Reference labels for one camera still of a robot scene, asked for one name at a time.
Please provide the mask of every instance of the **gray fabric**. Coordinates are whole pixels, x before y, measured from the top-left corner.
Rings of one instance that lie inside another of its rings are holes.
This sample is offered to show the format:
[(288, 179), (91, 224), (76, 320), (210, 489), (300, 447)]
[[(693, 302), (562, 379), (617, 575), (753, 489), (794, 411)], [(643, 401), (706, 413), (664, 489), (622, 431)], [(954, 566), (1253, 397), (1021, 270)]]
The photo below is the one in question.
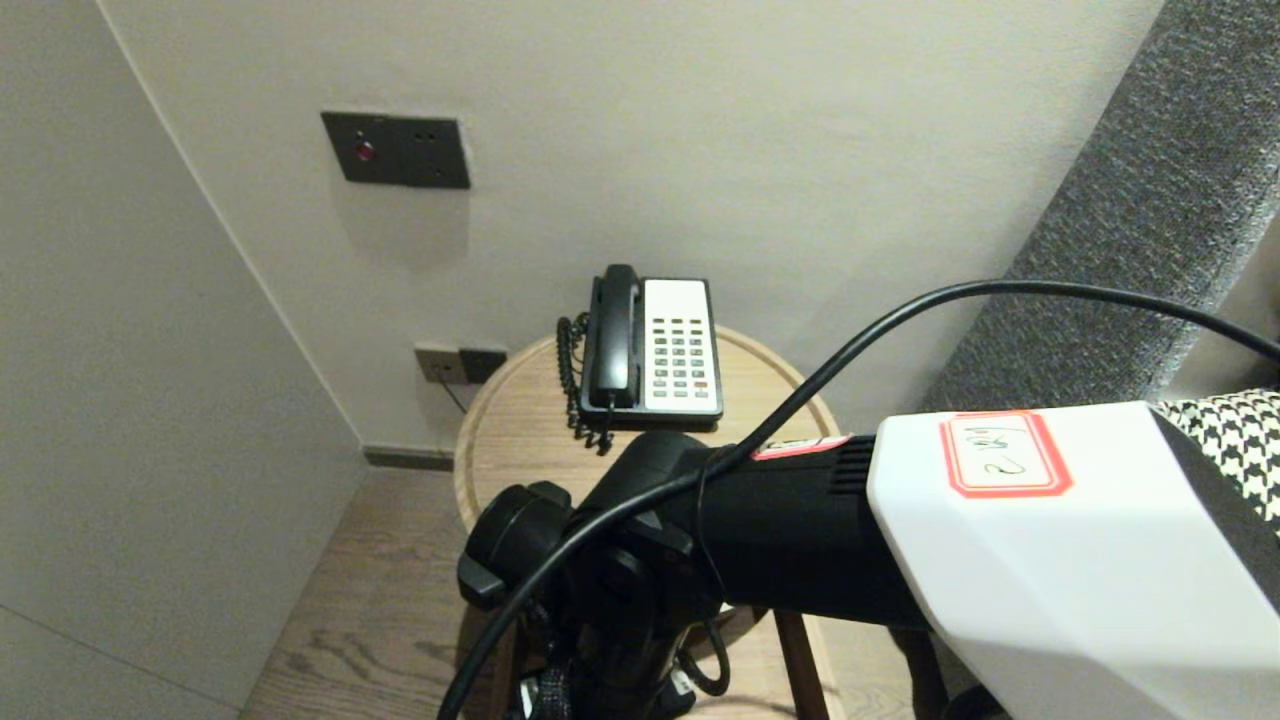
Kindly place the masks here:
[[(1216, 307), (1266, 231), (1280, 167), (1280, 1), (1171, 0), (1006, 277)], [(1171, 379), (1183, 323), (996, 297), (924, 410), (1135, 400)]]

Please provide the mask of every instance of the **wooden tabletop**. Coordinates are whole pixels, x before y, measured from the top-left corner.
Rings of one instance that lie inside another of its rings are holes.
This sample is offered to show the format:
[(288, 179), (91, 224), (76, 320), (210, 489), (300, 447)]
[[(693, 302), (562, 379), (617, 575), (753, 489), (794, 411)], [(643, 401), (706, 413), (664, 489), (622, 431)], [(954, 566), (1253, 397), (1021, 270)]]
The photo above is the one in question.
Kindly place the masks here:
[[(716, 333), (724, 416), (714, 432), (690, 433), (713, 447), (746, 437), (803, 379), (785, 360), (746, 336), (718, 325)], [(556, 341), (541, 340), (503, 365), (471, 404), (454, 454), (453, 486), (462, 519), (470, 529), (489, 501), (512, 484), (550, 480), (570, 491), (577, 502), (639, 434), (617, 430), (613, 448), (604, 457), (584, 448), (582, 441), (575, 439), (566, 424)], [(773, 439), (835, 434), (840, 432), (831, 411), (822, 400), (814, 398)], [(845, 712), (822, 634), (810, 618), (804, 619), (804, 628), (827, 711), (831, 717), (842, 720)], [(689, 717), (795, 717), (776, 624), (746, 624), (730, 635), (726, 637), (733, 667), (730, 692), (721, 698), (699, 698)], [(714, 675), (716, 669), (708, 666), (707, 671)]]

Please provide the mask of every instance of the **label sticker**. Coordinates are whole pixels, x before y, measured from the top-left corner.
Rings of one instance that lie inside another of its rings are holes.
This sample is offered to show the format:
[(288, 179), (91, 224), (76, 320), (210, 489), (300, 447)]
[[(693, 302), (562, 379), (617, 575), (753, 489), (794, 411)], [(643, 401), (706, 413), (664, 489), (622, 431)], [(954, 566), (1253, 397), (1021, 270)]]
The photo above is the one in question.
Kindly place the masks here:
[(788, 439), (785, 442), (772, 442), (751, 454), (751, 460), (777, 460), (780, 457), (795, 457), (796, 455), (809, 455), (823, 452), (844, 445), (854, 436), (820, 437), (812, 439)]
[(951, 487), (969, 498), (1053, 497), (1071, 487), (1044, 419), (1032, 410), (964, 413), (942, 423)]

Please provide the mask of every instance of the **dark gray switch plate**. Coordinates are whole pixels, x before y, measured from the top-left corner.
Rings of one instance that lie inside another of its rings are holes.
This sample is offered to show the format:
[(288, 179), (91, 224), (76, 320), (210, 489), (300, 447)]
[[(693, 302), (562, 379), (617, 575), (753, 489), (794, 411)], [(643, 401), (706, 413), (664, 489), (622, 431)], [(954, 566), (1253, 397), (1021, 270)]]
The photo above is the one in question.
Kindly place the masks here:
[(471, 187), (458, 122), (320, 113), (342, 174), (351, 182)]

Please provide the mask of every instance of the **black and white houndstooth pattern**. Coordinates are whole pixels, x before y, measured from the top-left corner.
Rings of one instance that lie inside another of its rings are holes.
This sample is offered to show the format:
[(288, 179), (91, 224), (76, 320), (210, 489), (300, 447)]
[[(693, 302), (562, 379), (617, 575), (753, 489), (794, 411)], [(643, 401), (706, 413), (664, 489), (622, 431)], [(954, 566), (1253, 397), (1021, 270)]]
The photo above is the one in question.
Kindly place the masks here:
[(1156, 409), (1201, 445), (1280, 538), (1280, 392), (1247, 389)]

